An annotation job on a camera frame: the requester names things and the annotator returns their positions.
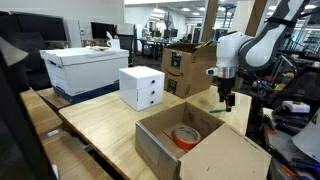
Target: white storage box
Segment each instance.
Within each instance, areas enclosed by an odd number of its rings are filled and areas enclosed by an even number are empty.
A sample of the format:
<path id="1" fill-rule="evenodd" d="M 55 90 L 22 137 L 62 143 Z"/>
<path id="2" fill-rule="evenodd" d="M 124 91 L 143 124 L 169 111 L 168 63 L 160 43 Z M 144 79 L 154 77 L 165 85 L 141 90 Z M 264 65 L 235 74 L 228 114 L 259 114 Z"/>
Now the white storage box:
<path id="1" fill-rule="evenodd" d="M 88 48 L 42 50 L 40 54 L 55 92 L 71 103 L 118 90 L 114 87 L 118 71 L 128 67 L 129 56 L 127 50 Z"/>
<path id="2" fill-rule="evenodd" d="M 145 67 L 120 69 L 120 98 L 136 111 L 162 102 L 164 73 Z"/>

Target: roll of tape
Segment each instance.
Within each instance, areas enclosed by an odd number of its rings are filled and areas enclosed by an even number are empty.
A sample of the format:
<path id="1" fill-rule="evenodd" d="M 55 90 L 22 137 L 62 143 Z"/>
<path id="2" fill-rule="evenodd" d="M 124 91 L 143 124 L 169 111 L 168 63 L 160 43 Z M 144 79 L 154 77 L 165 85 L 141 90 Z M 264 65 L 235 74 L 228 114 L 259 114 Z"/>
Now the roll of tape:
<path id="1" fill-rule="evenodd" d="M 173 131 L 173 142 L 182 149 L 192 149 L 201 141 L 199 132 L 191 127 L 179 127 Z"/>

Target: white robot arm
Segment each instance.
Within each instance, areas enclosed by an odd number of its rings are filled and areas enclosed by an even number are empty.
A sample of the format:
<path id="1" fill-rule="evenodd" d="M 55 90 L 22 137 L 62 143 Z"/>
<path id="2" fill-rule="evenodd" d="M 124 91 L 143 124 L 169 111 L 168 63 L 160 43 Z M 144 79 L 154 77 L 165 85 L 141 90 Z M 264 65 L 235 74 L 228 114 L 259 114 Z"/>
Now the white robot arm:
<path id="1" fill-rule="evenodd" d="M 231 89 L 235 84 L 238 65 L 248 71 L 267 68 L 276 56 L 280 41 L 292 32 L 300 13 L 310 0 L 282 0 L 263 30 L 256 37 L 240 32 L 230 32 L 219 38 L 216 67 L 207 74 L 218 77 L 220 102 L 226 102 L 231 111 L 235 96 Z"/>

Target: white plastic drawer unit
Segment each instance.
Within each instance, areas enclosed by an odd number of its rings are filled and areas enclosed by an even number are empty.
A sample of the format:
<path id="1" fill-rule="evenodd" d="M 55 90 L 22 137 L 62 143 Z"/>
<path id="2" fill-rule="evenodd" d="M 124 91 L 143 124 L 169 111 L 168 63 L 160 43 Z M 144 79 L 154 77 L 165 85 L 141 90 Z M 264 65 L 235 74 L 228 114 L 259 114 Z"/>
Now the white plastic drawer unit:
<path id="1" fill-rule="evenodd" d="M 119 70 L 120 98 L 136 111 L 162 102 L 164 73 L 145 67 Z"/>

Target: ceiling light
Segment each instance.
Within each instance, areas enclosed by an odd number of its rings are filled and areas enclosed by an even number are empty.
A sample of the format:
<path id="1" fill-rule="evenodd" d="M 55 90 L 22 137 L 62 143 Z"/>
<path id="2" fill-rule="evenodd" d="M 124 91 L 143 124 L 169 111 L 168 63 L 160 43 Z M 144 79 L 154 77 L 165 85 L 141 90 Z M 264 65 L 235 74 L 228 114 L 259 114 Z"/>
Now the ceiling light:
<path id="1" fill-rule="evenodd" d="M 154 8 L 154 9 L 153 9 L 153 12 L 154 12 L 154 13 L 162 13 L 162 14 L 164 14 L 164 13 L 165 13 L 165 11 L 164 11 L 164 10 L 162 10 L 162 9 L 158 9 L 158 8 Z"/>
<path id="2" fill-rule="evenodd" d="M 181 10 L 182 10 L 182 11 L 190 11 L 189 8 L 182 8 Z"/>
<path id="3" fill-rule="evenodd" d="M 222 7 L 222 6 L 220 6 L 219 8 L 218 8 L 218 11 L 225 11 L 226 10 L 226 8 L 225 7 Z"/>
<path id="4" fill-rule="evenodd" d="M 275 10 L 277 8 L 277 6 L 270 6 L 269 9 L 270 10 Z"/>
<path id="5" fill-rule="evenodd" d="M 307 5 L 305 9 L 314 9 L 316 7 L 317 7 L 316 5 Z"/>
<path id="6" fill-rule="evenodd" d="M 205 11 L 205 10 L 206 10 L 206 8 L 204 8 L 204 7 L 200 7 L 200 8 L 198 8 L 198 10 L 199 10 L 199 11 Z"/>
<path id="7" fill-rule="evenodd" d="M 152 13 L 151 16 L 157 17 L 157 18 L 163 18 L 164 15 L 163 14 L 154 14 L 154 13 Z"/>
<path id="8" fill-rule="evenodd" d="M 154 17 L 149 17 L 149 19 L 153 19 L 153 20 L 156 20 L 156 21 L 160 21 L 159 18 L 154 18 Z"/>

